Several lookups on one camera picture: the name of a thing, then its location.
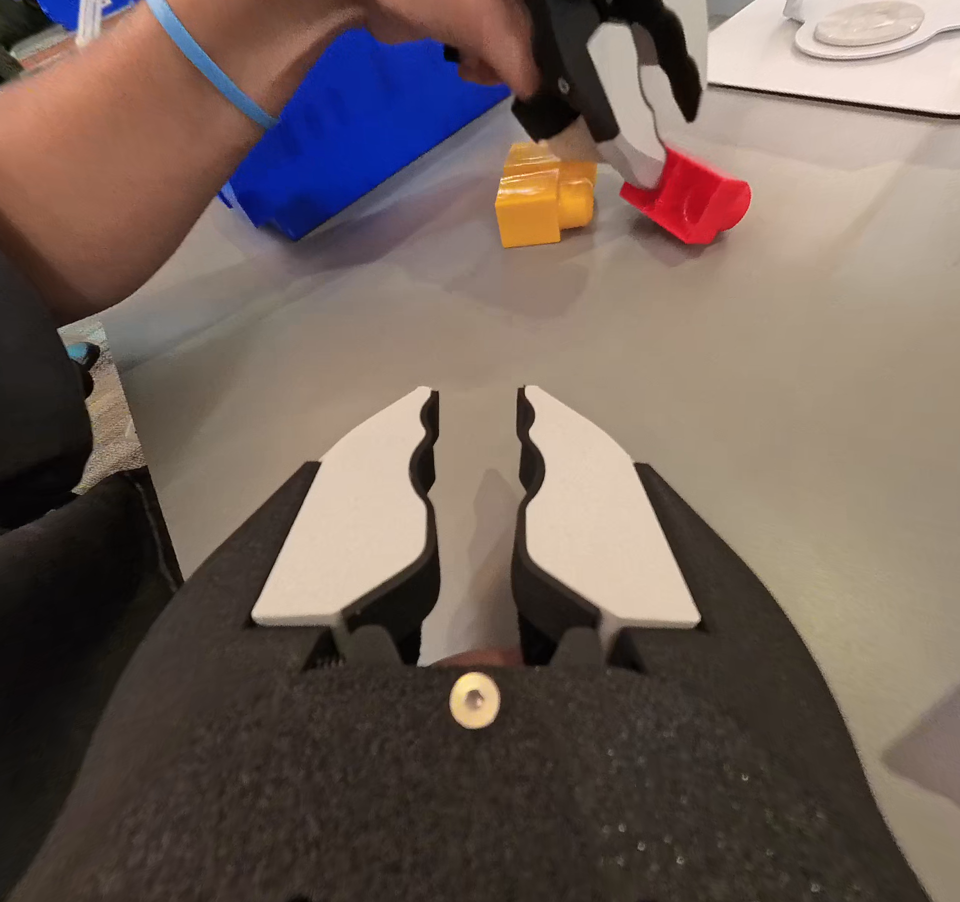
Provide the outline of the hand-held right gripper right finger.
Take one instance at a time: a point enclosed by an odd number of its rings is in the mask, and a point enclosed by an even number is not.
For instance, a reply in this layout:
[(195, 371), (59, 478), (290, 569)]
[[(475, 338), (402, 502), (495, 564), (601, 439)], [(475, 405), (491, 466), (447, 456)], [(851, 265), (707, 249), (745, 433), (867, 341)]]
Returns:
[(696, 629), (702, 614), (630, 454), (540, 386), (518, 389), (515, 415), (511, 592), (530, 663), (572, 629), (606, 653), (624, 630)]

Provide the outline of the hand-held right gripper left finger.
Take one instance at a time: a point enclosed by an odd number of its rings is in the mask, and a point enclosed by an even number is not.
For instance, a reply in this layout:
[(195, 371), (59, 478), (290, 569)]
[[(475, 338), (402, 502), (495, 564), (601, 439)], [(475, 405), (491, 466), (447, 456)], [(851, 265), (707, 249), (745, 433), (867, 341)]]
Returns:
[(439, 393), (426, 385), (319, 460), (251, 610), (259, 626), (419, 628), (439, 596)]

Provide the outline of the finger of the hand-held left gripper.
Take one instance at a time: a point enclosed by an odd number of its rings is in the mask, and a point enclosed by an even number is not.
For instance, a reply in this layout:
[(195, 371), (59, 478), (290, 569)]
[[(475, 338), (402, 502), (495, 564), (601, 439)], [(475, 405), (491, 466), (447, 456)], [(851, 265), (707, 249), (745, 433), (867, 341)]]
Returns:
[(666, 168), (666, 148), (642, 89), (648, 43), (633, 27), (606, 22), (587, 48), (617, 125), (612, 140), (596, 144), (597, 152), (624, 182), (656, 189)]
[(641, 90), (658, 71), (687, 124), (696, 121), (707, 84), (707, 0), (613, 0), (613, 19), (630, 29)]

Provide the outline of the red two-stud toy block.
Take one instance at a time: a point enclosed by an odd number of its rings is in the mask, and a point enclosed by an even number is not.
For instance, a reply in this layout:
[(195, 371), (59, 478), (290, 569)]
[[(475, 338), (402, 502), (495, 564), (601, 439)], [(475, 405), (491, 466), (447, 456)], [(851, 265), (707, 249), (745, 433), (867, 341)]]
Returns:
[(619, 196), (685, 245), (706, 246), (736, 227), (750, 209), (745, 181), (666, 147), (663, 172), (654, 188), (627, 182)]

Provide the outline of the yellow single-stud toy block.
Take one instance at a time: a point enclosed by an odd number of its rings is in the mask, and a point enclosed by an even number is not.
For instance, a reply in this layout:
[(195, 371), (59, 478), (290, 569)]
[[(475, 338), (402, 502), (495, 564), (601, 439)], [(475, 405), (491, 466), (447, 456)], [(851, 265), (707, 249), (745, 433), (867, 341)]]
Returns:
[(569, 172), (567, 166), (504, 174), (494, 203), (504, 248), (554, 244), (566, 232), (594, 219), (596, 172)]

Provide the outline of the person's left forearm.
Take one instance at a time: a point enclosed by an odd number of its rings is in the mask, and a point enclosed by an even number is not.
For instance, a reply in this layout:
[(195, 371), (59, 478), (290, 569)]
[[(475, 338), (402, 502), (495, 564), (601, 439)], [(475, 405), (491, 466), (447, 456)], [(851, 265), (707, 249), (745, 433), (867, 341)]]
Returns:
[(1, 93), (2, 255), (57, 325), (133, 295), (263, 135), (146, 4)]

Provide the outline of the grey desk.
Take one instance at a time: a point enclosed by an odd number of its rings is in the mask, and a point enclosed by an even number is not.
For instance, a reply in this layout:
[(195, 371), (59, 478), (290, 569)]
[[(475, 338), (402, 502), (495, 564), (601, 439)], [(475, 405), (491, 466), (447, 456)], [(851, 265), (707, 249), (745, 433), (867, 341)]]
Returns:
[(298, 243), (216, 202), (103, 324), (179, 565), (416, 386), (440, 394), (421, 661), (518, 640), (517, 389), (647, 462), (767, 585), (936, 900), (958, 807), (900, 744), (958, 692), (958, 122), (712, 90), (679, 148), (752, 190), (701, 249), (598, 177), (593, 227), (504, 251), (507, 105)]

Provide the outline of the white stand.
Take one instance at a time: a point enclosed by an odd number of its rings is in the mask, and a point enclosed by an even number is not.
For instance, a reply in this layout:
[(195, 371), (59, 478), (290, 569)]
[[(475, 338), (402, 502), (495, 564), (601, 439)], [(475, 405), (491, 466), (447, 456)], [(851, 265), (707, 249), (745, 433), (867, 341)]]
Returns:
[(111, 4), (111, 0), (78, 0), (75, 35), (75, 45), (78, 49), (83, 49), (99, 39), (105, 9)]
[(717, 88), (959, 116), (959, 0), (708, 0)]

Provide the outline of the blue wristband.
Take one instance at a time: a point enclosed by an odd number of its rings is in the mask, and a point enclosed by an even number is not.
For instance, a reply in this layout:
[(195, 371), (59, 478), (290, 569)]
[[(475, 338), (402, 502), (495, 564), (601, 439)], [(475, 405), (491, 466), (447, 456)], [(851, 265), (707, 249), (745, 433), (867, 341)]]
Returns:
[(277, 116), (267, 113), (243, 92), (189, 33), (167, 0), (143, 0), (153, 19), (198, 74), (247, 120), (264, 131), (280, 123)]

